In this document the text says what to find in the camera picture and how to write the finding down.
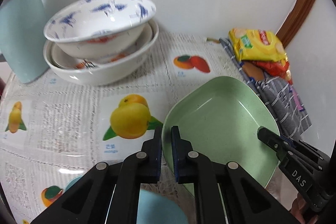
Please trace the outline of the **person's hand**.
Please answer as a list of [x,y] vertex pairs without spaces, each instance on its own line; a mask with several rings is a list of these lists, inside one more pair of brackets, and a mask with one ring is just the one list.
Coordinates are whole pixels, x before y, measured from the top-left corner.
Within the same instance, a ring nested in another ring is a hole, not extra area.
[[300,224],[315,224],[318,221],[318,216],[312,217],[308,222],[303,218],[303,212],[307,208],[307,202],[304,200],[301,194],[297,194],[297,198],[293,201],[290,209],[290,213],[294,216]]

